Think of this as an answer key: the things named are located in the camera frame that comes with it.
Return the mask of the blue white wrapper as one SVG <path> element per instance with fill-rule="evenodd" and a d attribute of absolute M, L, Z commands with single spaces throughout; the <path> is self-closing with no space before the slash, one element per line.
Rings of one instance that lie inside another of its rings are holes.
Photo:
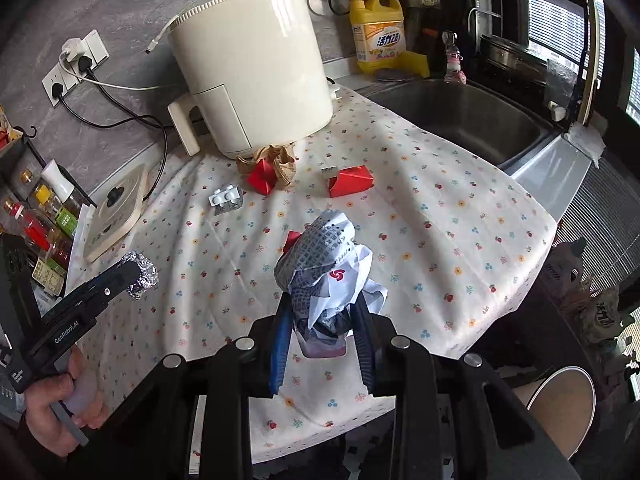
<path fill-rule="evenodd" d="M 344 356 L 349 307 L 359 294 L 374 314 L 385 306 L 387 289 L 370 278 L 373 252 L 355 237 L 343 211 L 326 210 L 303 232 L 288 233 L 277 262 L 274 279 L 291 295 L 294 330 L 309 359 Z"/>

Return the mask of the aluminium foil ball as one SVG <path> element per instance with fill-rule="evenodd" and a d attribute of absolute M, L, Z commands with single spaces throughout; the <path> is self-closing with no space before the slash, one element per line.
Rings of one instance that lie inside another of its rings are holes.
<path fill-rule="evenodd" d="M 140 300 L 147 290 L 158 284 L 158 272 L 152 261 L 141 252 L 126 252 L 122 256 L 122 263 L 128 262 L 137 266 L 138 276 L 127 287 L 127 292 L 132 299 Z"/>

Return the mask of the silver pill blister pack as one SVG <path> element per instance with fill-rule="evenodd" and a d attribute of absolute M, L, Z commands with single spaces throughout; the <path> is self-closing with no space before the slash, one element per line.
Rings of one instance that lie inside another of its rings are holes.
<path fill-rule="evenodd" d="M 228 184 L 217 188 L 208 198 L 214 215 L 226 214 L 238 210 L 243 206 L 243 190 L 239 185 Z"/>

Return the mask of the red carton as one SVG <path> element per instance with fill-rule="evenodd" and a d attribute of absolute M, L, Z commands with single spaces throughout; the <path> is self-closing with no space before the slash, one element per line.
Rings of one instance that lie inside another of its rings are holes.
<path fill-rule="evenodd" d="M 370 170 L 363 165 L 342 169 L 328 167 L 321 170 L 326 187 L 331 198 L 361 193 L 372 188 L 374 177 Z"/>

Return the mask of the red paper piece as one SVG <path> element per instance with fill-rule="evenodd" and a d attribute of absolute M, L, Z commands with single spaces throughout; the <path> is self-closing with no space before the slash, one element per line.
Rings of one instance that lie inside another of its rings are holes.
<path fill-rule="evenodd" d="M 272 163 L 268 159 L 261 159 L 250 170 L 247 182 L 257 193 L 268 196 L 276 187 L 278 177 Z"/>

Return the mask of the floral white tablecloth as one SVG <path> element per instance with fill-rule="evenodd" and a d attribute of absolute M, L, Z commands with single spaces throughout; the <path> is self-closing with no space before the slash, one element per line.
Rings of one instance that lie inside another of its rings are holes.
<path fill-rule="evenodd" d="M 287 188 L 247 191 L 241 208 L 216 214 L 210 196 L 241 174 L 213 146 L 175 150 L 140 219 L 96 261 L 79 226 L 68 286 L 127 252 L 158 272 L 80 341 L 111 408 L 162 356 L 204 358 L 245 336 L 286 290 L 306 322 L 365 292 L 398 333 L 458 358 L 520 305 L 548 256 L 555 220 L 518 182 L 352 90 L 294 152 Z"/>

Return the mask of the brown paper wrapper by fryer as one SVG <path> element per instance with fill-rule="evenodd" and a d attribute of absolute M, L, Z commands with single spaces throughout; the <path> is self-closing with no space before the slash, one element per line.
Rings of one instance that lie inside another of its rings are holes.
<path fill-rule="evenodd" d="M 277 174 L 278 183 L 274 190 L 284 190 L 293 182 L 296 175 L 296 157 L 292 144 L 268 145 L 260 148 L 250 157 L 239 156 L 236 159 L 236 168 L 247 180 L 250 170 L 261 159 L 268 159 Z"/>

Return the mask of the white green detergent refill bag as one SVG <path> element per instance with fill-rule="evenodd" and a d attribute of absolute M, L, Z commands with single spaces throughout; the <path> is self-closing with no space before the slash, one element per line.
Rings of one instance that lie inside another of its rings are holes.
<path fill-rule="evenodd" d="M 586 344 L 600 344 L 607 339 L 616 338 L 623 330 L 634 324 L 630 313 L 618 310 L 620 290 L 610 287 L 591 298 L 590 303 L 579 315 L 579 327 L 582 340 Z"/>

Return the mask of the stainless steel sink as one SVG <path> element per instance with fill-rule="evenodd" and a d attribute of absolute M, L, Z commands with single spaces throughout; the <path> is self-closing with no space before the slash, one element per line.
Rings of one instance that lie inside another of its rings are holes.
<path fill-rule="evenodd" d="M 520 169 L 558 135 L 550 122 L 477 84 L 421 79 L 378 82 L 359 92 L 507 174 Z"/>

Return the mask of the cream air fryer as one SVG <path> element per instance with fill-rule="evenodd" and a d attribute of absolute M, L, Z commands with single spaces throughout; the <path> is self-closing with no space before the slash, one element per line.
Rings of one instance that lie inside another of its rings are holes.
<path fill-rule="evenodd" d="M 189 87 L 168 106 L 189 155 L 198 110 L 224 156 L 286 145 L 333 115 L 306 0 L 210 0 L 181 13 L 168 42 Z"/>

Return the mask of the small pink bottle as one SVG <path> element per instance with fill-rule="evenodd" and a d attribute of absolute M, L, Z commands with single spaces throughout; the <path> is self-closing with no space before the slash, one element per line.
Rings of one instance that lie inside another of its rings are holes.
<path fill-rule="evenodd" d="M 446 54 L 446 73 L 444 81 L 447 84 L 466 84 L 466 76 L 462 70 L 462 55 L 456 45 L 457 34 L 451 30 L 442 33 L 442 42 Z"/>

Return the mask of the white cloth on counter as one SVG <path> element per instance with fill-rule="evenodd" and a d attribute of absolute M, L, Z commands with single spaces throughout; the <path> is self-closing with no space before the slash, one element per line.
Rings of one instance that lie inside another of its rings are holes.
<path fill-rule="evenodd" d="M 590 158 L 596 168 L 600 167 L 600 159 L 605 150 L 605 144 L 597 129 L 574 122 L 568 131 L 563 134 L 563 138 Z"/>

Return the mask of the yellow detergent bottle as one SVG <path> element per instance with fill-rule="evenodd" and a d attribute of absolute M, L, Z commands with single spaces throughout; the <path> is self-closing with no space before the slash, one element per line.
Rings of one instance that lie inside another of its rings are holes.
<path fill-rule="evenodd" d="M 400 0 L 349 0 L 349 21 L 357 63 L 365 74 L 394 68 L 406 50 Z"/>

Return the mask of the black dish rack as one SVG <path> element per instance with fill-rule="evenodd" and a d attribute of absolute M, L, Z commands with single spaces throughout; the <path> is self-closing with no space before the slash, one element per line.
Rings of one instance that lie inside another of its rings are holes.
<path fill-rule="evenodd" d="M 604 1 L 596 7 L 600 64 L 590 119 L 605 58 Z M 578 122 L 588 64 L 586 0 L 475 0 L 468 27 L 486 65 L 514 79 L 524 103 L 547 107 L 557 122 Z"/>

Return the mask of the white wall socket strip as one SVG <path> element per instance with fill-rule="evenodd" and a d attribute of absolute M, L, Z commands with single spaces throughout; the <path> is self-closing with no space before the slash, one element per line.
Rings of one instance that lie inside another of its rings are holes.
<path fill-rule="evenodd" d="M 53 95 L 53 87 L 56 84 L 62 86 L 62 96 L 66 96 L 67 93 L 70 93 L 73 88 L 81 83 L 79 75 L 82 75 L 82 73 L 79 70 L 79 60 L 82 56 L 90 58 L 90 67 L 93 70 L 110 57 L 99 32 L 95 28 L 91 29 L 84 38 L 78 40 L 78 48 L 72 53 L 68 53 L 70 42 L 73 44 L 75 38 L 70 38 L 63 44 L 62 60 L 56 62 L 41 81 L 43 90 L 46 92 L 47 98 L 53 107 L 58 105 L 58 99 Z"/>

